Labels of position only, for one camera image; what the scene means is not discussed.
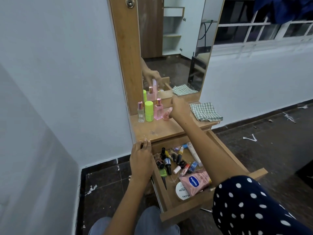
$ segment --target metal lock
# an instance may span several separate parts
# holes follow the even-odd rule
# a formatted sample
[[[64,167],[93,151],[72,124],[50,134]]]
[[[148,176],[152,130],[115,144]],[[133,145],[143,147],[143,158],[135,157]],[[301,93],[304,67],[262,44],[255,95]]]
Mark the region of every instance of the metal lock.
[[[133,8],[135,6],[134,0],[126,0],[126,5],[128,8]]]

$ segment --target vaseline logo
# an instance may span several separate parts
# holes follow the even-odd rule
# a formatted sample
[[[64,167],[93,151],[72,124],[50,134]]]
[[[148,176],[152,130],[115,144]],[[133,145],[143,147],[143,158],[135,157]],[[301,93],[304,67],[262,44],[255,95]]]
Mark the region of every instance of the vaseline logo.
[[[199,182],[196,178],[193,176],[189,177],[189,182],[193,187],[197,187],[199,185]]]

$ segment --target checkered cloth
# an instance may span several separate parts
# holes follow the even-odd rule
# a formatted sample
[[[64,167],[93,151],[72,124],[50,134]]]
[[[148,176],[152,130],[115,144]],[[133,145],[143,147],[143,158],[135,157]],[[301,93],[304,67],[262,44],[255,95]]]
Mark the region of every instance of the checkered cloth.
[[[186,84],[175,86],[172,91],[175,95],[188,95],[198,92],[197,90],[191,90]]]
[[[200,121],[223,120],[223,117],[215,111],[214,106],[211,104],[211,102],[204,104],[191,104],[190,108],[195,117],[197,118],[197,120]]]

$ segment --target open drawer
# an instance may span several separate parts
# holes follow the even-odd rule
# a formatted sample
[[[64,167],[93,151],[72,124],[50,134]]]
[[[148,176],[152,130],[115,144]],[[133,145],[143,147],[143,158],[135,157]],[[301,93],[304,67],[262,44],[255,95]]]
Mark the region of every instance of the open drawer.
[[[219,146],[221,151],[224,151],[229,155],[242,169],[244,169],[248,176],[251,178],[258,180],[263,177],[267,171],[262,168],[255,172],[250,173],[244,165],[235,157],[234,154],[221,142],[221,140],[212,132],[212,130],[206,130],[206,134],[209,138]],[[160,153],[162,147],[166,148],[166,150],[180,146],[189,142],[189,138],[187,136],[176,136],[169,139],[160,140],[152,143],[152,153],[157,154]],[[184,150],[183,159],[187,160],[192,155],[189,150]],[[172,171],[176,168],[176,164],[171,166]],[[213,205],[213,194],[214,188],[206,189],[203,192],[198,193],[197,195],[190,197],[186,200],[180,200],[176,195],[175,188],[176,184],[179,182],[178,174],[166,177],[166,186],[163,184],[162,178],[159,173],[159,169],[154,163],[154,171],[152,174],[152,182],[154,186],[155,193],[157,195],[160,207],[161,207],[161,221],[164,226],[170,226],[173,224],[177,224],[178,222],[190,217],[195,211],[199,210],[201,207],[211,208]]]

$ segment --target hand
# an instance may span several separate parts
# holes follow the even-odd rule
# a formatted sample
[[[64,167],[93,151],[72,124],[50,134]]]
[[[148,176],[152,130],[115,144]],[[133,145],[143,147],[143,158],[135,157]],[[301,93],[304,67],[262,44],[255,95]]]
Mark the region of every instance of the hand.
[[[142,74],[146,78],[149,86],[152,86],[152,79],[155,79],[157,81],[156,84],[158,85],[158,88],[163,88],[162,78],[158,71],[152,71],[149,69],[146,72],[142,72]]]
[[[174,118],[175,121],[186,121],[191,120],[190,118],[190,106],[182,98],[177,95],[172,97],[173,110],[170,113],[170,118]]]
[[[151,156],[151,142],[147,139],[143,142],[137,142],[131,150],[129,162],[131,164],[131,180],[144,187],[148,184],[153,172],[153,163]]]

